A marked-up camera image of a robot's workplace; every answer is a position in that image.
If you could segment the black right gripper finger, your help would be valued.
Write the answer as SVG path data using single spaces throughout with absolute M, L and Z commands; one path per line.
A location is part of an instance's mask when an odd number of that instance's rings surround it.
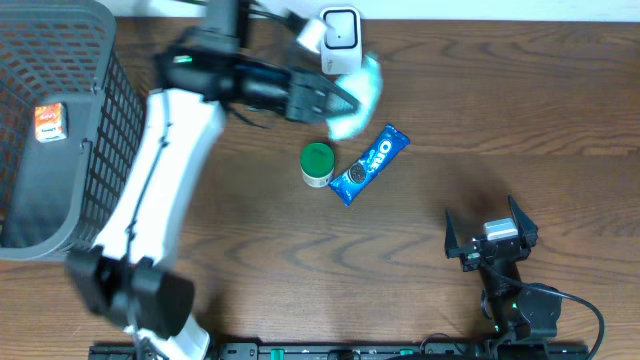
M 460 256 L 460 248 L 458 246 L 455 229 L 452 222 L 452 216 L 448 210 L 445 211 L 446 216 L 446 232 L 444 251 L 448 259 L 457 258 Z
M 507 199 L 520 239 L 524 241 L 527 247 L 535 247 L 538 240 L 538 226 L 519 207 L 512 195 L 509 195 Z

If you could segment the light teal snack packet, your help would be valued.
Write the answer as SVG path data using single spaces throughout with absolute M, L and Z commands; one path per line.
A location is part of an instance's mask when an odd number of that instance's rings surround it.
M 383 77 L 378 56 L 373 52 L 367 53 L 358 70 L 338 77 L 335 84 L 360 103 L 355 113 L 327 120 L 329 139 L 337 142 L 359 135 L 374 115 L 383 90 Z

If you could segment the green lid jar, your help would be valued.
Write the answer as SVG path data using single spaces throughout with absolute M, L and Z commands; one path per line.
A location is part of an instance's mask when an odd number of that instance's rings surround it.
M 310 143 L 301 152 L 300 167 L 307 185 L 313 188 L 327 186 L 334 175 L 335 153 L 325 143 Z

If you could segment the blue Oreo cookie pack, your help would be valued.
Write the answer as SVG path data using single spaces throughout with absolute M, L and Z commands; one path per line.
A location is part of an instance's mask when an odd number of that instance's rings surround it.
M 345 206 L 355 198 L 411 143 L 410 138 L 387 124 L 362 156 L 341 175 L 332 180 L 329 187 L 340 197 Z

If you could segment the orange snack box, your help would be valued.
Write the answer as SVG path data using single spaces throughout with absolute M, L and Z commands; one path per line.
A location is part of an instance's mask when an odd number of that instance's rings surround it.
M 34 135 L 40 143 L 59 141 L 67 138 L 66 107 L 63 103 L 57 102 L 35 107 Z

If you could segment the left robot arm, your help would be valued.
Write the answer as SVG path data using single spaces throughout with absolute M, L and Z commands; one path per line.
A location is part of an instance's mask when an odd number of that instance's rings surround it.
M 195 320 L 194 284 L 173 272 L 199 174 L 241 103 L 314 124 L 351 115 L 359 101 L 324 75 L 243 55 L 236 38 L 195 32 L 155 58 L 160 86 L 123 193 L 87 250 L 65 260 L 88 310 L 125 330 L 136 351 L 203 359 L 210 334 Z

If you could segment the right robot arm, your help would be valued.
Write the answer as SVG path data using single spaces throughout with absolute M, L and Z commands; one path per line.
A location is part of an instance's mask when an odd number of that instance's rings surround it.
M 549 340 L 557 336 L 562 300 L 551 287 L 522 282 L 517 267 L 538 239 L 538 226 L 508 198 L 511 216 L 488 222 L 469 243 L 457 241 L 453 217 L 446 214 L 445 255 L 465 272 L 477 271 L 483 284 L 481 307 L 496 334 L 482 342 L 493 359 L 550 359 Z

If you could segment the white barcode scanner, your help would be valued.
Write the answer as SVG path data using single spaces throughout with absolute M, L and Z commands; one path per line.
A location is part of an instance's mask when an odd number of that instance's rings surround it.
M 362 30 L 360 12 L 352 6 L 324 8 L 320 18 L 326 25 L 320 54 L 326 75 L 350 74 L 361 67 Z

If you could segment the grey plastic mesh basket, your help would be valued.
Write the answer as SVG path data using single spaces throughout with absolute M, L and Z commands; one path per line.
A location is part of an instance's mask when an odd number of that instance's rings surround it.
M 97 1 L 1 4 L 1 258 L 61 261 L 105 226 L 139 149 L 143 104 Z M 40 143 L 36 106 L 63 103 L 68 136 Z

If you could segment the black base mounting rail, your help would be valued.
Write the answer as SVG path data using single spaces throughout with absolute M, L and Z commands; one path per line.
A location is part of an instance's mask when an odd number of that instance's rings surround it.
M 585 359 L 585 345 L 503 345 L 492 355 L 476 346 L 451 342 L 412 344 L 287 345 L 235 342 L 219 344 L 211 360 L 384 360 L 384 359 Z

